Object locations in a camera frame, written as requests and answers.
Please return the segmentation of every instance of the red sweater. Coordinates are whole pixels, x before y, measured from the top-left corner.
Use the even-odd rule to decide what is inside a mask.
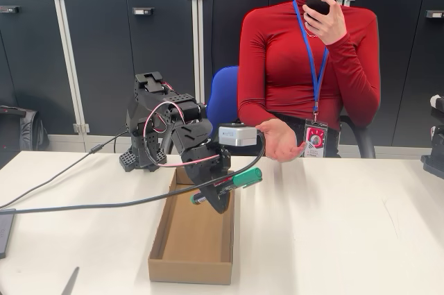
[[[303,18],[302,5],[296,0]],[[379,43],[373,12],[342,6],[347,35],[328,45],[330,52],[319,99],[318,120],[339,129],[343,105],[358,126],[368,125],[379,107]],[[325,45],[308,37],[316,71]],[[241,32],[237,103],[250,126],[274,118],[270,112],[313,119],[314,91],[309,58],[293,3],[248,13]]]

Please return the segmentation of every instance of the green marker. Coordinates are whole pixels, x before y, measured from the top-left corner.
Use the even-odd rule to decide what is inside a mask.
[[[231,191],[232,189],[237,189],[238,187],[248,187],[260,181],[262,181],[261,169],[250,168],[249,170],[246,170],[241,174],[233,176],[230,180],[227,180],[226,182],[222,182],[215,186],[216,188],[220,189],[218,195],[221,196],[222,194],[225,194]],[[199,205],[201,203],[204,203],[206,202],[206,200],[207,199],[205,198],[205,196],[200,192],[191,196],[191,202],[194,205]]]

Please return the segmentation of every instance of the cardboard box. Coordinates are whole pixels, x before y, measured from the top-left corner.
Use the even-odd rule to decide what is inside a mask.
[[[170,191],[192,185],[183,168]],[[166,200],[148,258],[151,281],[229,285],[233,262],[234,191],[224,214],[208,202],[193,205],[195,192]]]

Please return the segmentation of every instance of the woman's left hand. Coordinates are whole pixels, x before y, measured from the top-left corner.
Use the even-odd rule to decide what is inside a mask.
[[[347,34],[345,27],[344,14],[341,6],[335,0],[322,0],[329,4],[330,12],[328,15],[320,14],[309,6],[304,5],[305,28],[318,36],[325,45],[330,45]]]

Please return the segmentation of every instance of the blue office chair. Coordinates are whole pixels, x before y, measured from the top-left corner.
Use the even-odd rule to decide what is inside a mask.
[[[221,69],[212,82],[211,96],[207,104],[207,118],[213,125],[213,134],[220,124],[232,123],[237,118],[237,71],[238,66]],[[375,158],[367,128],[356,127],[349,116],[341,116],[341,122],[351,127],[358,143],[361,158]]]

